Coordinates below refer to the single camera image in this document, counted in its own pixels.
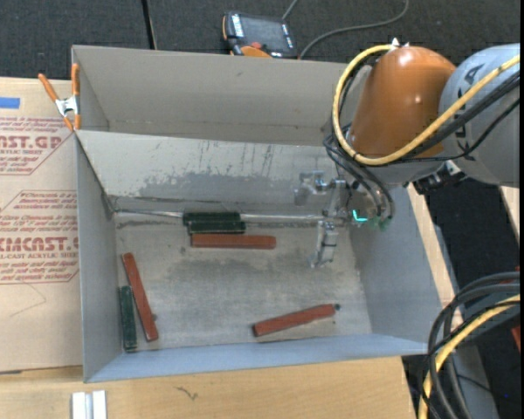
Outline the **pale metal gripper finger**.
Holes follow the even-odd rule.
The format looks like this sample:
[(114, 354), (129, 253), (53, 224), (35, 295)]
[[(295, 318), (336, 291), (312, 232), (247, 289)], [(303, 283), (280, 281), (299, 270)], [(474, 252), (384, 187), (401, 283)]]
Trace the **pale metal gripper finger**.
[(312, 268), (322, 267), (334, 259), (339, 231), (334, 222), (321, 220), (317, 225), (317, 240), (313, 254), (309, 258)]
[(304, 206), (313, 196), (324, 196), (331, 188), (323, 171), (301, 172), (299, 185), (293, 189), (293, 201), (296, 206)]

